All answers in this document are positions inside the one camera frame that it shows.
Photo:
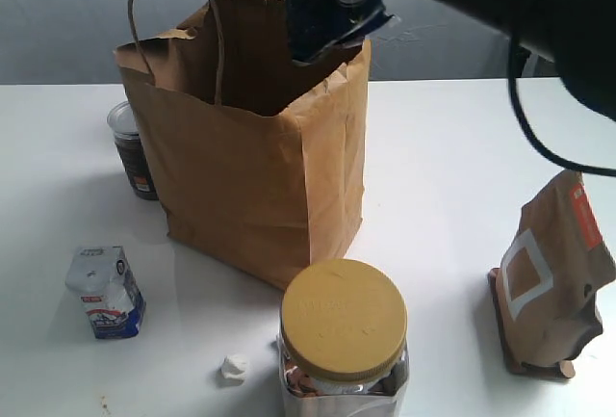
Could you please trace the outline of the brown paper shopping bag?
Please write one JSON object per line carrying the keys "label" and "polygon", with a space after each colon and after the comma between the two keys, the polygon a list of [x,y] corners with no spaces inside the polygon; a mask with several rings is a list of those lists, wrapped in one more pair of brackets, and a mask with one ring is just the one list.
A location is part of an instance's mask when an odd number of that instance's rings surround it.
{"label": "brown paper shopping bag", "polygon": [[372,48],[292,62],[281,0],[211,0],[115,50],[169,236],[285,288],[362,222]]}

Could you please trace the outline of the spaghetti packet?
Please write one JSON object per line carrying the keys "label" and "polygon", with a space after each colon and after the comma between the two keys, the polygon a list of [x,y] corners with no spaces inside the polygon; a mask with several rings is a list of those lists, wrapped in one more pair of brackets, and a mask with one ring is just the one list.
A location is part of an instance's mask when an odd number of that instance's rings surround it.
{"label": "spaghetti packet", "polygon": [[288,45],[299,65],[317,61],[332,48],[352,48],[393,16],[382,0],[283,0]]}

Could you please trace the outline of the brown coffee pouch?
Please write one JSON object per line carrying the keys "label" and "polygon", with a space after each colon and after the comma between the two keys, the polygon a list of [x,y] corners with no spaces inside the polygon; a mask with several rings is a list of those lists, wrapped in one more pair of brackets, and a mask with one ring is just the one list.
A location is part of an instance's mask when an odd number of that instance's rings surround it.
{"label": "brown coffee pouch", "polygon": [[580,173],[565,169],[521,209],[496,290],[515,362],[551,368],[603,332],[596,293],[615,279]]}

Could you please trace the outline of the clear jar yellow lid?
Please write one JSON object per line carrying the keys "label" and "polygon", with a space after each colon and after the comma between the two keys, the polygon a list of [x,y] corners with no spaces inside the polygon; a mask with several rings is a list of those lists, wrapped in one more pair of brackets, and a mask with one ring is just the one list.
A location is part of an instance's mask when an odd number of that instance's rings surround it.
{"label": "clear jar yellow lid", "polygon": [[278,367],[287,416],[398,416],[410,378],[407,309],[394,282],[350,259],[287,287]]}

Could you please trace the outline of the small white crumpled piece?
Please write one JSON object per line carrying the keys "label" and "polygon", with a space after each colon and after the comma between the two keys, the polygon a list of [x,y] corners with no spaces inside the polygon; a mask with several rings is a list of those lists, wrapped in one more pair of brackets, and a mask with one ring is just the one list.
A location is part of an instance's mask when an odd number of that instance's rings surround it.
{"label": "small white crumpled piece", "polygon": [[222,386],[236,386],[245,382],[250,369],[248,358],[242,354],[228,354],[219,367],[219,382]]}

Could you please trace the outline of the dark can silver lid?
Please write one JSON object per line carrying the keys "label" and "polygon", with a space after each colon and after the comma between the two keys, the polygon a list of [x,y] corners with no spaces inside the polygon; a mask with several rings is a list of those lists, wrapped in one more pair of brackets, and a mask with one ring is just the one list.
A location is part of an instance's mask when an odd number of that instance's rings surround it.
{"label": "dark can silver lid", "polygon": [[115,147],[133,192],[141,199],[157,200],[158,195],[129,102],[114,106],[107,115],[107,123],[113,132]]}

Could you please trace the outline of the small white blue carton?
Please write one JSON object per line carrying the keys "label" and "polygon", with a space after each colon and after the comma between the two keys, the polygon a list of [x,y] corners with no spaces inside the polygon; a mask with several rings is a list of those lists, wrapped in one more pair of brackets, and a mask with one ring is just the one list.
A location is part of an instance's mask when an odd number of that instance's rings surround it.
{"label": "small white blue carton", "polygon": [[145,301],[124,248],[77,248],[64,284],[82,304],[97,339],[139,334]]}

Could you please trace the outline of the grey backdrop cloth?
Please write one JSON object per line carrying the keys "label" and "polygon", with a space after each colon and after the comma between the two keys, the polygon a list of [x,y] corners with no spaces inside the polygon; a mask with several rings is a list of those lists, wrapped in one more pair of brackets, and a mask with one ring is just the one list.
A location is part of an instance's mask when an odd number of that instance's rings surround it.
{"label": "grey backdrop cloth", "polygon": [[[1,0],[5,84],[116,83],[114,50],[174,27],[206,0]],[[374,80],[501,78],[507,39],[432,0],[384,0],[393,20],[372,35]]]}

